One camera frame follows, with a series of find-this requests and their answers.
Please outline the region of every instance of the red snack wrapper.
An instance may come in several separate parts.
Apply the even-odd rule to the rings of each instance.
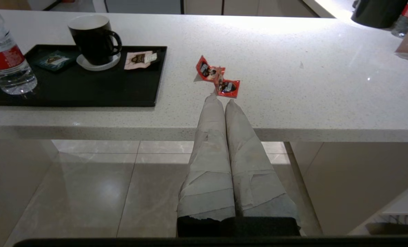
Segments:
[[[198,61],[196,70],[198,71],[199,76],[206,81],[213,81],[216,75],[219,73],[223,75],[226,71],[224,67],[210,66],[204,56],[201,56]]]
[[[240,80],[225,80],[222,73],[218,73],[213,80],[219,96],[237,97]]]

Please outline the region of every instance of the kitchen island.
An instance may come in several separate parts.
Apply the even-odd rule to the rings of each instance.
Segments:
[[[66,25],[84,14],[0,13],[24,53],[74,44]],[[0,106],[0,139],[193,140],[214,89],[196,80],[204,55],[241,80],[236,102],[262,141],[292,142],[326,234],[349,233],[408,188],[408,60],[388,31],[339,19],[103,15],[123,45],[168,47],[157,105]]]

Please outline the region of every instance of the speckled quartz countertop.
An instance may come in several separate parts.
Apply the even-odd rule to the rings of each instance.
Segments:
[[[1,14],[27,52],[74,44],[66,24],[84,13]],[[0,107],[0,138],[193,140],[214,89],[194,81],[205,55],[241,80],[236,102],[263,141],[408,142],[408,61],[387,31],[339,19],[105,15],[124,45],[168,46],[157,106]]]

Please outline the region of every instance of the black mug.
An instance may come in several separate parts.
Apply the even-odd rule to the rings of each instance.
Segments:
[[[107,64],[121,51],[117,33],[111,31],[110,20],[103,15],[84,15],[72,19],[68,28],[82,55],[92,65]],[[114,46],[112,37],[117,41]]]

